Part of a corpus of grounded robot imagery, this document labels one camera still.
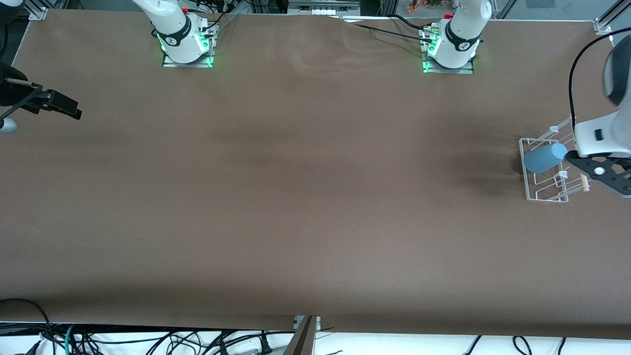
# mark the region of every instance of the black cable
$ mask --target black cable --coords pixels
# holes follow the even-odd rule
[[[37,353],[37,348],[39,347],[39,344],[42,341],[39,340],[38,342],[36,342],[28,351],[25,355],[35,355]]]
[[[133,344],[133,343],[138,343],[138,342],[152,342],[152,341],[156,341],[160,339],[161,338],[151,338],[151,339],[126,340],[126,341],[120,341],[120,342],[107,342],[104,340],[92,340],[92,342],[99,343],[99,344]]]
[[[35,96],[36,96],[39,92],[41,92],[41,91],[42,91],[42,89],[43,89],[43,86],[42,86],[42,85],[38,85],[38,86],[39,86],[39,89],[35,89],[35,90],[31,93],[31,94],[29,94],[27,97],[25,97],[25,99],[27,99],[27,98],[28,98],[28,100],[30,100],[30,99],[32,99],[33,97],[35,97]],[[13,108],[15,108],[15,109],[17,110],[17,109],[18,109],[18,108],[20,108],[23,104],[26,104],[26,103],[28,102],[28,100],[25,100],[25,99],[23,99],[23,100],[22,100],[22,101],[24,101],[24,103],[22,103],[22,101],[21,101],[21,102],[19,102],[19,103],[18,103],[18,104],[19,104],[19,106],[15,105],[15,106],[13,106]],[[28,303],[28,304],[30,304],[31,306],[33,306],[33,307],[37,308],[37,310],[38,310],[38,311],[42,314],[42,317],[44,318],[44,321],[46,321],[46,325],[47,325],[48,331],[49,331],[49,333],[50,333],[50,337],[54,338],[55,333],[53,333],[53,332],[52,332],[52,327],[50,326],[50,319],[48,319],[48,315],[46,314],[46,312],[44,311],[44,309],[43,309],[42,307],[40,307],[40,305],[39,305],[39,304],[35,303],[34,301],[31,301],[30,299],[26,299],[26,298],[5,298],[5,299],[0,299],[0,304],[7,303],[7,302],[22,302],[22,303]],[[53,345],[52,345],[52,353],[53,353],[53,355],[56,355],[56,354],[57,354],[57,347],[55,346],[55,344],[53,344]]]
[[[92,350],[92,353],[94,354],[95,349],[99,354],[102,354],[101,348],[99,348],[98,344],[92,340],[92,336],[90,334],[86,334],[85,336],[88,339],[88,347]]]
[[[392,32],[392,31],[388,31],[388,30],[383,30],[381,28],[375,28],[375,27],[370,27],[370,26],[366,26],[366,25],[360,25],[359,23],[353,23],[353,25],[359,26],[359,27],[362,27],[362,28],[368,28],[369,30],[375,30],[375,31],[383,32],[383,33],[388,33],[388,34],[395,35],[395,36],[400,36],[400,37],[405,37],[405,38],[409,38],[409,39],[420,40],[422,42],[427,42],[427,43],[431,43],[432,42],[432,40],[430,40],[430,39],[416,37],[416,36],[410,36],[410,35],[404,35],[403,33],[397,33],[397,32]]]
[[[222,12],[222,13],[221,13],[221,15],[219,15],[219,18],[217,18],[217,20],[215,20],[215,22],[213,22],[213,24],[212,24],[212,25],[209,25],[209,26],[207,26],[207,27],[202,27],[202,29],[201,29],[201,30],[202,30],[202,31],[205,31],[205,30],[207,30],[207,29],[211,28],[212,26],[215,26],[217,23],[219,23],[219,20],[220,20],[220,19],[223,17],[223,15],[225,15],[225,14],[226,14],[226,12]]]
[[[201,338],[199,337],[198,333],[195,333],[195,336],[197,337],[198,344],[199,344],[199,351],[197,352],[197,355],[200,355],[201,354]]]
[[[0,60],[4,58],[6,52],[6,44],[9,42],[9,23],[4,24],[4,41],[2,42],[2,50],[0,51]]]
[[[185,345],[185,346],[190,346],[189,344],[183,344],[184,341],[190,337],[192,337],[194,334],[196,334],[197,332],[191,332],[189,335],[185,336],[184,338],[180,337],[176,337],[176,339],[179,339],[179,341],[177,343],[174,344],[173,340],[171,337],[169,337],[171,339],[171,343],[169,344],[170,350],[167,351],[167,355],[172,355],[173,354],[173,350],[175,350],[175,348],[179,345]]]
[[[160,346],[160,344],[162,344],[162,342],[164,340],[166,340],[167,338],[169,338],[171,335],[173,335],[174,332],[169,332],[167,335],[163,336],[162,338],[158,339],[158,341],[155,342],[155,344],[153,344],[149,350],[147,350],[147,352],[145,353],[145,355],[153,355],[153,353],[156,351],[156,349],[158,349],[158,346]]]
[[[83,354],[86,354],[87,351],[85,350],[85,338],[86,338],[87,334],[83,334],[81,336],[81,350],[83,350]]]
[[[198,350],[197,350],[197,349],[195,349],[195,347],[194,347],[194,346],[192,346],[192,345],[190,345],[190,344],[181,344],[181,345],[186,346],[186,347],[190,347],[190,348],[193,350],[193,354],[198,355]]]
[[[572,82],[574,80],[574,70],[576,69],[576,64],[579,62],[579,59],[581,58],[581,56],[583,55],[583,53],[585,53],[585,51],[590,48],[592,45],[594,45],[595,43],[609,38],[609,36],[613,36],[613,35],[617,35],[618,33],[622,33],[622,32],[627,32],[627,31],[631,31],[631,27],[625,27],[621,30],[617,30],[617,31],[613,31],[609,34],[606,35],[602,35],[596,39],[594,39],[593,41],[591,41],[590,43],[588,43],[585,47],[583,47],[583,49],[581,49],[581,51],[579,52],[579,55],[576,56],[576,58],[574,59],[574,63],[572,63],[572,69],[570,69],[570,79],[568,81],[568,93],[570,96],[570,116],[572,118],[572,129],[574,129],[574,126],[576,126],[576,113],[574,112],[574,98],[572,96]]]
[[[471,343],[471,346],[469,346],[469,350],[465,352],[464,355],[471,355],[473,349],[475,349],[475,346],[478,345],[480,338],[482,338],[482,335],[478,335],[477,337],[475,337],[475,340]]]
[[[417,29],[417,30],[422,30],[422,29],[423,29],[423,27],[425,27],[425,26],[429,26],[429,25],[431,25],[431,24],[432,24],[432,23],[430,22],[430,23],[428,23],[428,24],[426,24],[426,25],[423,25],[423,26],[417,26],[417,25],[415,25],[414,23],[412,23],[412,22],[408,21],[405,17],[403,17],[403,16],[401,16],[401,15],[397,15],[396,13],[393,13],[393,14],[391,14],[391,15],[388,15],[388,17],[395,17],[395,18],[398,18],[399,20],[403,21],[403,23],[405,23],[407,26],[410,26],[411,28],[415,28],[415,29]]]
[[[557,355],[561,355],[561,350],[563,350],[563,346],[565,345],[566,337],[561,338],[561,343],[558,345]]]
[[[267,332],[267,333],[265,333],[265,335],[274,335],[274,334],[294,334],[294,333],[295,333],[295,332],[282,332],[282,331],[279,331],[279,332]],[[260,337],[260,336],[261,336],[260,334],[242,335],[242,336],[240,336],[240,337],[238,337],[238,338],[234,338],[234,339],[228,340],[227,342],[225,342],[225,344],[224,344],[224,345],[225,345],[225,347],[226,347],[226,348],[228,348],[228,347],[233,346],[233,345],[235,345],[235,344],[238,344],[238,343],[240,343],[240,342],[244,342],[244,341],[246,341],[246,340],[253,339],[253,338],[258,338],[258,337]],[[219,354],[220,352],[221,352],[221,350],[217,350],[217,351],[215,351],[212,355],[217,355],[217,354]]]
[[[216,347],[217,344],[219,344],[220,342],[222,342],[224,339],[234,334],[235,332],[236,330],[222,330],[221,334],[217,338],[215,338],[213,341],[211,341],[210,344],[208,344],[208,347],[206,347],[206,350],[204,350],[204,352],[202,352],[201,355],[206,355],[212,348]]]
[[[82,352],[81,349],[79,348],[79,346],[81,348],[85,348],[85,345],[84,345],[85,343],[83,342],[83,337],[84,336],[85,336],[84,334],[81,334],[81,344],[78,344],[78,345],[77,345],[77,342],[76,342],[76,339],[74,338],[74,336],[70,336],[68,344],[70,345],[70,348],[74,349],[74,351],[71,354],[79,354],[79,355],[86,354],[85,350],[83,350],[83,352]]]
[[[186,338],[181,337],[181,336],[179,336],[177,334],[173,334],[173,337],[176,338],[176,339],[182,339],[183,341],[185,341],[185,342],[187,342],[189,344],[197,345],[198,347],[200,347],[199,352],[201,352],[201,348],[202,347],[206,347],[206,345],[202,344],[202,341],[201,341],[201,338],[199,337],[199,334],[195,334],[195,336],[198,339],[197,342],[194,342],[193,340],[190,340],[190,339],[186,339]]]
[[[526,345],[526,348],[528,349],[527,354],[524,351],[522,351],[522,349],[520,349],[519,346],[517,346],[517,339],[521,339],[524,342],[524,344]],[[530,344],[528,344],[528,342],[526,341],[526,338],[524,337],[513,337],[513,346],[515,347],[515,350],[519,351],[522,355],[533,355],[533,351],[530,350]]]
[[[274,350],[269,346],[268,337],[265,334],[265,331],[261,331],[261,336],[259,337],[261,341],[261,355],[268,355],[272,353]]]
[[[253,4],[253,3],[249,2],[248,0],[244,0],[244,1],[245,1],[246,4],[249,4],[249,5],[251,5],[251,6],[255,7],[255,8],[266,9],[269,6],[269,1],[266,2],[263,5],[256,5],[256,4]]]

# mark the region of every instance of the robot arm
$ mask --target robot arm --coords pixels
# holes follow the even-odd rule
[[[475,56],[492,13],[489,0],[460,0],[454,17],[439,22],[440,42],[428,54],[446,68],[462,68]]]
[[[23,8],[24,0],[0,0],[0,23],[9,23],[18,17]],[[17,130],[18,124],[9,115],[20,108],[34,114],[45,110],[60,112],[74,119],[81,118],[77,101],[55,90],[44,90],[41,85],[28,81],[21,71],[4,63],[0,63],[0,106],[12,106],[0,114],[0,133]]]
[[[185,14],[177,0],[132,0],[149,16],[162,49],[177,63],[190,63],[209,51],[208,20]]]
[[[631,35],[610,52],[603,89],[618,111],[576,124],[576,150],[568,152],[565,160],[622,196],[631,197]]]

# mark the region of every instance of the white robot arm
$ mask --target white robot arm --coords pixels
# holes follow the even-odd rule
[[[440,41],[428,54],[446,68],[462,68],[475,56],[492,13],[489,0],[460,0],[454,17],[440,20]]]
[[[132,0],[149,16],[162,48],[177,63],[190,63],[210,50],[208,20],[184,13],[177,0]]]
[[[628,198],[631,197],[631,35],[610,52],[603,71],[603,90],[618,111],[576,124],[576,150],[568,152],[565,160]]]
[[[581,122],[574,128],[581,157],[631,157],[631,37],[609,53],[603,71],[604,94],[618,111]]]

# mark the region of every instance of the metal mounting plate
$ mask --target metal mounting plate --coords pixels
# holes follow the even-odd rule
[[[207,31],[200,33],[201,35],[209,35],[209,38],[200,40],[202,44],[207,44],[210,48],[208,52],[202,54],[197,60],[190,63],[177,63],[171,60],[165,53],[162,57],[162,66],[165,68],[212,68],[215,61],[215,49],[217,47],[217,31],[219,30],[219,23],[215,23]]]
[[[438,36],[438,23],[433,23],[430,30],[419,30],[418,36],[421,38],[427,38],[435,40]],[[440,65],[432,56],[428,55],[430,47],[434,44],[421,42],[421,56],[423,58],[423,72],[424,73],[441,73],[441,74],[473,74],[473,60],[469,59],[467,64],[462,68],[445,68]]]

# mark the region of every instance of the white floor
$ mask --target white floor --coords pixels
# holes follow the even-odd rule
[[[259,332],[239,332],[229,339],[245,334]],[[200,333],[202,343],[207,344],[219,332]],[[165,333],[135,333],[135,334],[102,334],[94,336],[95,340],[124,341],[136,339],[157,338]],[[269,335],[269,345],[272,348],[286,346],[291,334]],[[356,333],[318,333],[315,342],[314,355],[330,355],[342,351],[341,355],[463,355],[475,338],[470,335],[403,335],[403,334],[356,334]],[[39,340],[39,336],[0,337],[0,355],[24,354]],[[560,338],[527,337],[534,355],[557,355]],[[142,342],[124,345],[100,346],[105,355],[145,355],[154,342]],[[167,351],[168,342],[164,342],[154,353],[162,355]],[[260,349],[258,338],[248,340],[228,348],[230,355],[239,355]],[[208,355],[214,355],[213,349]],[[180,346],[173,355],[194,355],[191,348]],[[40,345],[37,355],[52,354],[50,342],[44,341]],[[57,347],[57,354],[63,355],[64,349]],[[472,355],[519,355],[513,348],[511,337],[484,336],[480,339]],[[631,341],[627,340],[599,340],[599,339],[568,339],[563,347],[562,355],[628,355],[631,354]]]

